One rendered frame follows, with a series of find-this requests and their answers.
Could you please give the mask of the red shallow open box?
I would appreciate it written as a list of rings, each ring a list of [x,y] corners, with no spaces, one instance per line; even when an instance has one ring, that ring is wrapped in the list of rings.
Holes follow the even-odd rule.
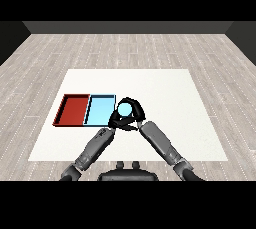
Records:
[[[89,94],[65,94],[53,121],[55,127],[82,127]]]

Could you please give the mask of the small blue can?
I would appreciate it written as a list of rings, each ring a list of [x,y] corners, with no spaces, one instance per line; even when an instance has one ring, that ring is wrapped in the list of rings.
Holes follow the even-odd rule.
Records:
[[[121,117],[130,117],[132,114],[132,107],[129,103],[121,103],[118,106],[118,113]]]

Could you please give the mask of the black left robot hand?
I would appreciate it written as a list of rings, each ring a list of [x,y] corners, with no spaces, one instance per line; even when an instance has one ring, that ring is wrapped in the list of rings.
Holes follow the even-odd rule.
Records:
[[[118,106],[110,116],[108,127],[112,129],[121,129],[124,131],[137,131],[137,128],[132,126],[132,123],[135,121],[135,118],[132,116],[132,114],[130,117],[121,117],[118,113]]]

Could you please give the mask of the light blue shallow open box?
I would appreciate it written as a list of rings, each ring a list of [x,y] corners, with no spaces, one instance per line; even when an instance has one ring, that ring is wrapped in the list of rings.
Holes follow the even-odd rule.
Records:
[[[86,127],[104,127],[115,110],[116,96],[114,94],[92,94],[84,116]]]

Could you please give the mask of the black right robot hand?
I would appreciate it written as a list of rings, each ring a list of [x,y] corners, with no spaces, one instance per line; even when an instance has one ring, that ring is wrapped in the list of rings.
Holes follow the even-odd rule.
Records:
[[[142,122],[146,119],[145,112],[141,106],[141,104],[130,97],[123,98],[118,105],[121,103],[129,103],[132,106],[132,116],[135,118],[134,122],[137,122],[137,126],[140,127]]]

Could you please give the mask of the dark grey robot body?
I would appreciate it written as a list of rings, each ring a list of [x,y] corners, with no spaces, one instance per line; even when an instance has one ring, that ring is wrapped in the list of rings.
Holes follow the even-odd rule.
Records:
[[[132,162],[131,169],[125,169],[124,162],[118,161],[116,168],[101,173],[98,181],[158,181],[158,177],[155,173],[142,170],[138,161]]]

